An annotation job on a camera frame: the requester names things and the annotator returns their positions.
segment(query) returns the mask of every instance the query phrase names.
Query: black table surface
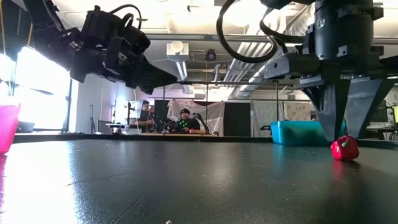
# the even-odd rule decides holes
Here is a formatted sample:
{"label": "black table surface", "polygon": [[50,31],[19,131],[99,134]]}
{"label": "black table surface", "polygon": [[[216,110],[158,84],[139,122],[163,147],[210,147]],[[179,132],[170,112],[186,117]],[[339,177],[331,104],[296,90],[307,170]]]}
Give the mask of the black table surface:
{"label": "black table surface", "polygon": [[78,140],[0,157],[0,223],[398,223],[398,151]]}

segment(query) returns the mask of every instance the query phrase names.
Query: man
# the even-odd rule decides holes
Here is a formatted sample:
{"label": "man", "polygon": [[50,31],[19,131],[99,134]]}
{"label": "man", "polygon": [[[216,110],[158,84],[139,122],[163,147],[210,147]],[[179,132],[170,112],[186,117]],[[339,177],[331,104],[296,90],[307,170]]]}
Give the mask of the man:
{"label": "man", "polygon": [[134,122],[135,125],[137,125],[138,123],[138,126],[140,126],[143,133],[145,133],[147,129],[151,129],[154,127],[154,121],[149,117],[149,110],[149,102],[146,100],[142,101],[141,115],[138,121]]}
{"label": "man", "polygon": [[181,117],[178,119],[178,124],[180,125],[181,129],[186,133],[190,134],[201,134],[202,131],[200,130],[199,121],[196,119],[190,119],[191,111],[188,109],[182,109],[180,112]]}

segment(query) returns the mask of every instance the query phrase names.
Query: white curtain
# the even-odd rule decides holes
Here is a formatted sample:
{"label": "white curtain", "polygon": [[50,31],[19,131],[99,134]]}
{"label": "white curtain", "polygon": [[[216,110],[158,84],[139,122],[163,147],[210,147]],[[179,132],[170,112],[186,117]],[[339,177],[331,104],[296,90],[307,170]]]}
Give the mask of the white curtain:
{"label": "white curtain", "polygon": [[[206,106],[201,106],[194,101],[187,100],[172,100],[169,102],[169,111],[167,112],[167,117],[172,120],[177,120],[180,117],[180,112],[182,109],[188,109],[192,113],[200,113],[204,122],[206,122]],[[208,119],[207,126],[210,132],[218,132],[220,136],[224,136],[224,109],[225,103],[212,103],[208,105]],[[204,131],[205,128],[200,123],[201,130]]]}

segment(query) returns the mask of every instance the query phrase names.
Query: red bell pepper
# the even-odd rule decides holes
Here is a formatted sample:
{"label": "red bell pepper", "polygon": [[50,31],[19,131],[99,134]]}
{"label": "red bell pepper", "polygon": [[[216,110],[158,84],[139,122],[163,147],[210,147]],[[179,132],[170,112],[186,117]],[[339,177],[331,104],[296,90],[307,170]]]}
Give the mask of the red bell pepper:
{"label": "red bell pepper", "polygon": [[359,156],[358,145],[351,136],[343,136],[338,138],[330,146],[331,153],[338,160],[352,160]]}

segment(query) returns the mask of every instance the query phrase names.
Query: pepper stem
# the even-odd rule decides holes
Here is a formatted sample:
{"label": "pepper stem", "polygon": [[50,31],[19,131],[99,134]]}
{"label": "pepper stem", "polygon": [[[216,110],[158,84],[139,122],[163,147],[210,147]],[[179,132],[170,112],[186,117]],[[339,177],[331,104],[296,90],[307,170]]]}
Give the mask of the pepper stem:
{"label": "pepper stem", "polygon": [[343,142],[343,143],[341,144],[341,146],[343,146],[343,147],[347,147],[347,145],[348,145],[348,141],[349,141],[349,139],[346,139],[346,141],[345,141],[345,142]]}

